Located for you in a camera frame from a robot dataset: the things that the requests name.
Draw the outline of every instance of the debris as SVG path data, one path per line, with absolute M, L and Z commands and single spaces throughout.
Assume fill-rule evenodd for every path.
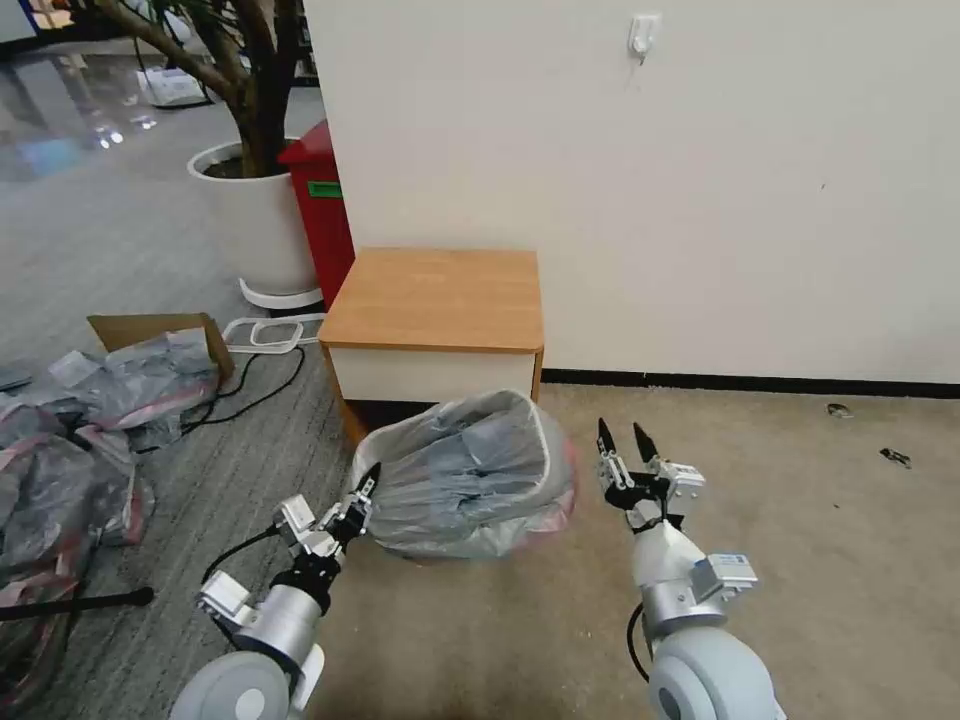
M 880 454 L 890 462 L 900 463 L 907 470 L 913 467 L 913 462 L 910 460 L 909 455 L 904 455 L 902 452 L 897 452 L 893 448 L 884 448 L 880 451 Z
M 853 417 L 853 412 L 843 403 L 830 403 L 827 405 L 827 412 L 832 417 L 838 417 L 841 420 L 849 420 Z

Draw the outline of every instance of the floor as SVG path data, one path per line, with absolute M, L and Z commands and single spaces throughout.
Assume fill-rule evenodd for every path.
M 0 67 L 0 363 L 42 368 L 95 350 L 93 312 L 207 310 L 222 324 L 249 311 L 184 173 L 193 153 L 230 136 L 223 108 L 154 113 L 134 97 L 124 58 L 95 57 L 84 55 L 86 68 L 46 57 L 47 85 L 24 81 L 19 62 Z M 38 109 L 48 103 L 56 111 Z M 141 113 L 157 125 L 138 129 Z M 322 116 L 318 93 L 299 91 L 289 130 Z M 98 118 L 123 141 L 101 147 Z M 42 161 L 24 150 L 51 141 L 71 150 Z M 251 372 L 251 394 L 292 362 Z M 150 461 L 159 504 L 147 538 L 104 554 L 93 589 L 151 582 L 161 596 L 147 611 L 83 618 L 31 718 L 166 716 L 185 678 L 223 651 L 192 607 L 206 561 L 259 527 L 279 496 L 303 489 L 324 503 L 342 479 L 348 456 L 325 393 L 311 353 L 290 392 Z M 327 667 L 313 716 L 653 717 L 624 648 L 637 599 L 631 538 L 593 477 L 603 415 L 621 445 L 639 419 L 706 475 L 688 531 L 707 550 L 750 556 L 762 584 L 730 629 L 763 656 L 791 717 L 952 717 L 960 403 L 847 398 L 854 417 L 841 420 L 824 410 L 832 399 L 545 386 L 543 406 L 580 455 L 569 528 L 497 562 L 420 564 L 358 543 L 319 631 Z M 913 468 L 881 457 L 887 446 Z M 271 553 L 235 567 L 262 586 Z
M 618 447 L 636 419 L 706 476 L 688 533 L 749 555 L 761 584 L 729 629 L 763 657 L 789 717 L 954 716 L 960 403 L 845 398 L 854 417 L 841 420 L 827 401 L 545 386 L 580 457 L 569 528 L 498 562 L 351 549 L 320 630 L 315 717 L 654 717 L 625 649 L 631 536 L 594 477 L 601 415 Z

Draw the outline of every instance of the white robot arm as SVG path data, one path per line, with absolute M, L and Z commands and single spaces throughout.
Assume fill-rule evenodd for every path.
M 250 592 L 222 570 L 204 577 L 199 605 L 238 652 L 193 676 L 177 698 L 171 720 L 303 718 L 323 670 L 323 650 L 314 642 L 317 623 L 330 608 L 330 586 L 343 566 L 347 544 L 366 533 L 379 476 L 376 463 L 319 522 L 302 495 L 280 503 L 272 528 L 258 538 L 280 535 L 293 555 L 293 567 L 277 574 L 256 608 L 247 605 Z
M 684 516 L 703 493 L 703 476 L 662 460 L 636 423 L 634 432 L 643 472 L 626 469 L 600 420 L 599 477 L 605 499 L 626 512 L 636 537 L 633 577 L 642 600 L 628 623 L 627 645 L 649 682 L 657 718 L 786 720 L 763 661 L 720 628 L 728 603 L 757 583 L 749 561 L 744 555 L 705 555 L 681 532 Z M 280 504 L 273 526 L 258 538 L 283 537 L 293 567 L 274 578 L 256 607 L 227 573 L 204 577 L 199 605 L 238 652 L 214 660 L 190 680 L 172 720 L 303 718 L 324 663 L 314 642 L 316 626 L 329 609 L 330 586 L 347 544 L 366 531 L 379 473 L 374 465 L 319 522 L 302 496 Z M 634 647 L 638 622 L 653 659 L 649 674 Z
M 705 555 L 680 528 L 702 495 L 703 476 L 660 458 L 637 423 L 644 469 L 630 472 L 601 418 L 599 478 L 608 503 L 627 514 L 636 537 L 633 578 L 641 602 L 627 625 L 627 646 L 649 682 L 659 720 L 786 720 L 763 661 L 720 628 L 726 606 L 757 583 L 745 555 Z M 650 673 L 634 648 L 637 621 L 653 658 Z

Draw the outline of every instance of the shiny floor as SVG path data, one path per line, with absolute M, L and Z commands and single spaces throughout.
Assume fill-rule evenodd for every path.
M 177 112 L 147 102 L 138 68 L 132 56 L 55 48 L 0 63 L 0 183 L 73 167 Z

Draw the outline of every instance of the gray carpet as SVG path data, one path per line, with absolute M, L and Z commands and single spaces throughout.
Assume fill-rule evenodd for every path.
M 301 132 L 322 117 L 319 92 L 299 91 L 288 129 Z M 0 364 L 23 358 L 44 367 L 72 348 L 96 350 L 91 313 L 203 310 L 221 327 L 251 314 L 185 170 L 193 153 L 230 137 L 229 117 L 207 107 L 159 119 L 150 133 L 0 199 Z M 221 412 L 282 383 L 296 361 L 258 360 L 246 389 Z M 165 717 L 186 678 L 225 646 L 194 608 L 204 567 L 266 527 L 284 497 L 303 492 L 324 506 L 339 493 L 348 459 L 316 348 L 280 396 L 150 456 L 143 473 L 158 503 L 146 537 L 99 551 L 88 594 L 145 583 L 159 594 L 146 609 L 82 617 L 55 684 L 28 717 Z M 228 569 L 260 588 L 284 552 L 274 541 Z

